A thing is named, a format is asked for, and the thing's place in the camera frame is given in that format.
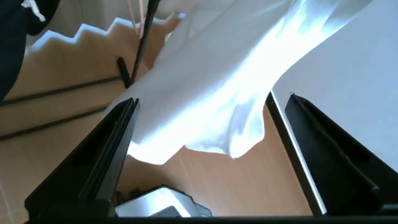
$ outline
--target wall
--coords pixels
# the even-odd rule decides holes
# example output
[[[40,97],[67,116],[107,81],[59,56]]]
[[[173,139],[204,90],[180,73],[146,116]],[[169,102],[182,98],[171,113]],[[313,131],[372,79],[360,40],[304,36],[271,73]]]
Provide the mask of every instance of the wall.
[[[398,171],[398,2],[375,0],[300,59],[273,93],[307,98]]]

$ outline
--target black pole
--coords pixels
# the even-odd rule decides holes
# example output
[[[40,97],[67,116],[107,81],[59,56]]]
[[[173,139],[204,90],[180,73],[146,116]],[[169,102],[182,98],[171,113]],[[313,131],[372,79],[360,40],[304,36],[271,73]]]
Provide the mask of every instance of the black pole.
[[[148,1],[147,16],[145,18],[145,24],[144,24],[144,33],[139,42],[136,61],[134,62],[134,68],[132,69],[130,85],[132,85],[136,81],[138,67],[141,62],[141,58],[144,55],[144,49],[145,49],[145,46],[147,43],[149,30],[152,25],[152,21],[154,20],[155,12],[157,10],[157,6],[159,5],[159,2],[160,2],[160,0],[149,0]]]

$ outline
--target wooden floor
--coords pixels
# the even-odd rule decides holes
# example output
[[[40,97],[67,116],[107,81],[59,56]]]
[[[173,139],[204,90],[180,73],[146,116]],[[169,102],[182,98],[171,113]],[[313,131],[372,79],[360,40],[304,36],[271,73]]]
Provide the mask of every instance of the wooden floor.
[[[60,27],[62,23],[58,20],[58,25],[53,23],[52,26]],[[139,77],[152,68],[165,35],[175,25],[173,21],[151,32]],[[125,58],[131,71],[137,43],[135,32],[126,26],[115,26],[106,37],[84,32],[74,43],[52,38],[41,48],[28,50],[18,81],[7,99],[113,77],[119,73],[118,56]],[[116,81],[0,107],[0,134],[106,105],[123,90],[121,81]],[[0,142],[0,223],[27,220],[25,198],[102,117],[103,114],[95,114]],[[166,184],[191,195],[217,216],[311,215],[266,107],[264,120],[266,138],[238,159],[185,148],[163,166],[146,164],[128,156],[118,189],[128,195],[137,187],[147,190]]]

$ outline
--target white cloth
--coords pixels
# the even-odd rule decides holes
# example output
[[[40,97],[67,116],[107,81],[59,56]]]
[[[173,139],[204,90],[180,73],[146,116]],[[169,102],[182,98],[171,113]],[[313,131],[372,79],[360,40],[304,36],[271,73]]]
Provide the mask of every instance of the white cloth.
[[[197,6],[170,36],[154,68],[107,109],[140,99],[128,154],[163,164],[186,145],[242,156],[264,137],[262,109],[278,78],[369,2],[241,0],[215,9]]]

